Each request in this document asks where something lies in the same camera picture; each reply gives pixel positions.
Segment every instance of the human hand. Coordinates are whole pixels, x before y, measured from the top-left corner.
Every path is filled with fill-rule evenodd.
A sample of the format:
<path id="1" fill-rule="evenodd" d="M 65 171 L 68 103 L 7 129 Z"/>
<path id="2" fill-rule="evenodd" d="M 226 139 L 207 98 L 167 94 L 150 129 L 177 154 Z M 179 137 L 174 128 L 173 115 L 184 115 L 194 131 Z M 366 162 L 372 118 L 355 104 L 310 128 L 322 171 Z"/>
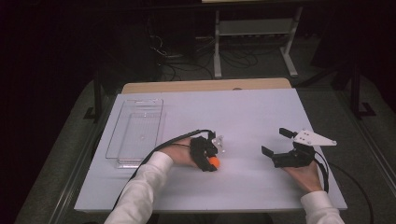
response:
<path id="1" fill-rule="evenodd" d="M 181 139 L 169 147 L 160 149 L 160 151 L 168 155 L 176 164 L 198 167 L 190 155 L 190 140 L 191 138 Z"/>
<path id="2" fill-rule="evenodd" d="M 306 192 L 313 192 L 323 190 L 319 175 L 318 175 L 318 166 L 312 161 L 308 166 L 304 167 L 284 167 L 284 171 L 286 171 L 297 184 Z"/>

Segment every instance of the orange ball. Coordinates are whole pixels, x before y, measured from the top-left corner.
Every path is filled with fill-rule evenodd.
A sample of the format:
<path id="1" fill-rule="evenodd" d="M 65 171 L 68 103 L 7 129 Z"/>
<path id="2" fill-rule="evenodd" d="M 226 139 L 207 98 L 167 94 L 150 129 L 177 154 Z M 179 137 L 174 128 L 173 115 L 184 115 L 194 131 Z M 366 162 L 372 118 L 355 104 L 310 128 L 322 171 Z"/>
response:
<path id="1" fill-rule="evenodd" d="M 214 165 L 216 168 L 219 169 L 220 167 L 220 160 L 217 157 L 211 157 L 209 158 L 209 163 Z"/>

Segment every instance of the white tabletop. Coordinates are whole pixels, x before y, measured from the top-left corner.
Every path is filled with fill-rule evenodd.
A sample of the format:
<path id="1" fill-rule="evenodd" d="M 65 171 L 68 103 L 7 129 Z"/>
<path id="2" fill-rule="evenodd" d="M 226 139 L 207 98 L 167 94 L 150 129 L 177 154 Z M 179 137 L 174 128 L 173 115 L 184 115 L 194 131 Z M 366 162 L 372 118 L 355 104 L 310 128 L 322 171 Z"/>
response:
<path id="1" fill-rule="evenodd" d="M 224 136 L 225 152 L 218 155 L 220 168 L 209 173 L 174 166 L 156 199 L 154 212 L 271 212 L 302 208 L 300 198 L 304 193 L 261 152 L 261 146 L 275 153 L 292 149 L 292 140 L 280 135 L 279 128 L 314 131 L 296 90 L 277 89 L 119 95 L 78 196 L 76 210 L 110 211 L 134 172 L 116 169 L 106 159 L 121 105 L 128 99 L 163 100 L 160 142 L 198 129 Z M 332 173 L 329 182 L 333 205 L 346 209 Z"/>

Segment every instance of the clear plastic container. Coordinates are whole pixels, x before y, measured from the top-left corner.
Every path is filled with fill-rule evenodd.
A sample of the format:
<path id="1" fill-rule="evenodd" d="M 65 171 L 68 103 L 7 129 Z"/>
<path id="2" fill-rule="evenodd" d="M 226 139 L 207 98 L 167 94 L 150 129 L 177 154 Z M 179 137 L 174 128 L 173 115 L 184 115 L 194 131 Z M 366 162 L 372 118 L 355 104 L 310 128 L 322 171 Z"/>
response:
<path id="1" fill-rule="evenodd" d="M 126 100 L 108 145 L 106 158 L 116 168 L 137 168 L 157 145 L 163 100 Z"/>

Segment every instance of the white shirt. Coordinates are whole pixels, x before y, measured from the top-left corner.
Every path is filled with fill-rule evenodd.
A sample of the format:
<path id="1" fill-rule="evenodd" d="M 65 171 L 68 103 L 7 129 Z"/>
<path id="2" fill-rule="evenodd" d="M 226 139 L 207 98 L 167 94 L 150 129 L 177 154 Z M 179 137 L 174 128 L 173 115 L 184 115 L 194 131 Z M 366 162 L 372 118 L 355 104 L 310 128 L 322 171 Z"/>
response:
<path id="1" fill-rule="evenodd" d="M 172 159 L 165 153 L 154 152 L 149 161 L 139 168 L 136 177 L 126 184 L 105 224 L 146 223 L 152 213 L 155 194 L 165 184 L 172 165 Z M 308 193 L 301 202 L 307 224 L 344 223 L 325 191 Z"/>

